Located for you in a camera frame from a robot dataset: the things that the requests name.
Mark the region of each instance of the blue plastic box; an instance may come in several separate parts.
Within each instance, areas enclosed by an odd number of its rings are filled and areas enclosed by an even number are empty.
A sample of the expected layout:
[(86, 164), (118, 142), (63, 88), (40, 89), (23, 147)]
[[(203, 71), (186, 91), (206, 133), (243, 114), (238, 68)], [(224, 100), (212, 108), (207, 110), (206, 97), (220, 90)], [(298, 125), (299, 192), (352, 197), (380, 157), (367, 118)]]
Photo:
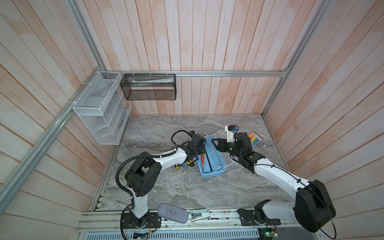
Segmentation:
[(197, 164), (198, 164), (199, 169), (200, 169), (200, 174), (203, 178), (222, 175), (223, 172), (225, 172), (227, 170), (227, 166), (231, 164), (231, 160), (228, 161), (228, 159), (224, 159), (222, 153), (216, 150), (215, 146), (213, 145), (213, 143), (211, 141), (214, 138), (223, 137), (222, 135), (223, 135), (223, 133), (221, 131), (218, 131), (214, 135), (205, 136), (205, 139), (207, 140), (207, 143), (205, 145), (205, 149), (206, 149), (207, 155), (209, 157), (209, 162), (211, 163), (212, 172), (211, 172), (211, 169), (209, 167), (207, 156), (205, 154), (204, 173), (203, 173), (203, 166), (201, 164), (201, 156), (199, 156), (199, 160), (197, 161)]

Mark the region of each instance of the wood panel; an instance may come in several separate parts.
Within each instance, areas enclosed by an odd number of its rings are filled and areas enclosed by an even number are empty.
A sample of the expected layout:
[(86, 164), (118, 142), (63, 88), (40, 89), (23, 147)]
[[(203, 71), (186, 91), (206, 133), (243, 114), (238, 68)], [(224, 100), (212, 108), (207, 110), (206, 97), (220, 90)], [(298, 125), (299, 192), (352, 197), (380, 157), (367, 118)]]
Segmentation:
[(365, 225), (384, 220), (383, 13), (383, 1), (334, 2), (266, 115), (290, 170), (325, 183), (338, 239), (384, 233)]
[[(108, 70), (278, 70), (320, 2), (79, 0), (79, 6)], [(180, 99), (131, 105), (137, 114), (262, 113), (277, 81), (181, 78)]]
[[(2, 185), (97, 64), (63, 1), (1, 1), (0, 29)], [(71, 238), (110, 153), (73, 117), (0, 217), (1, 238)]]

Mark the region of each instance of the robotic arm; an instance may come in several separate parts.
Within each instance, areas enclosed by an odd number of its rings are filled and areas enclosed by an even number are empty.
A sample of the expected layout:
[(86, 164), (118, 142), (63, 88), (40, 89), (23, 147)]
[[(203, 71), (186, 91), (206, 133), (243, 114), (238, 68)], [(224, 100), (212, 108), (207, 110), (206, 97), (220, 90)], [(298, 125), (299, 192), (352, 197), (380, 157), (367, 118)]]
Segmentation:
[[(227, 139), (212, 140), (215, 148), (220, 152), (228, 152), (234, 161), (275, 183), (295, 200), (295, 202), (275, 202), (266, 199), (258, 203), (253, 212), (257, 223), (262, 225), (273, 219), (284, 219), (298, 222), (306, 230), (316, 232), (335, 217), (336, 211), (323, 183), (317, 180), (310, 182), (301, 179), (253, 151), (248, 134), (237, 132), (238, 126), (229, 125), (225, 130)], [(188, 133), (191, 140), (177, 145), (173, 141), (173, 136), (181, 131)], [(177, 147), (176, 149), (157, 155), (143, 152), (125, 161), (116, 173), (118, 186), (131, 195), (131, 210), (138, 228), (143, 227), (147, 222), (147, 194), (153, 188), (159, 173), (168, 167), (192, 161), (195, 157), (206, 153), (206, 139), (194, 131), (177, 131), (172, 135), (171, 141)], [(121, 185), (118, 176), (123, 166), (132, 160), (136, 161), (124, 176), (128, 185), (128, 188), (125, 188)]]

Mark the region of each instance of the marble countertop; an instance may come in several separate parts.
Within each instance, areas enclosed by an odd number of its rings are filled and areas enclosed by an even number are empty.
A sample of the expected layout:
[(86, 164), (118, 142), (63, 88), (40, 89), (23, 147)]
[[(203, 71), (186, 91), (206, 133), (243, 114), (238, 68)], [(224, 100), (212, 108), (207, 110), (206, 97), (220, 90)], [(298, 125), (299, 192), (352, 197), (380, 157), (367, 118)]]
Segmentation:
[[(263, 137), (263, 141), (253, 147), (253, 150), (285, 168), (259, 115), (131, 116), (98, 210), (121, 210), (130, 203), (129, 195), (119, 189), (115, 182), (116, 169), (129, 157), (144, 151), (156, 154), (171, 150), (174, 145), (170, 137), (180, 129), (194, 130), (205, 136), (231, 124), (238, 125), (239, 132), (255, 131)], [(174, 140), (182, 143), (189, 139), (186, 134), (177, 134)], [(127, 164), (121, 171), (122, 184), (126, 184), (124, 174), (130, 165), (131, 163)], [(168, 203), (184, 209), (245, 208), (254, 207), (264, 199), (293, 201), (274, 183), (238, 163), (229, 166), (222, 175), (206, 179), (201, 177), (196, 164), (195, 167), (170, 167), (162, 171), (148, 195), (148, 207), (157, 209), (160, 204)]]

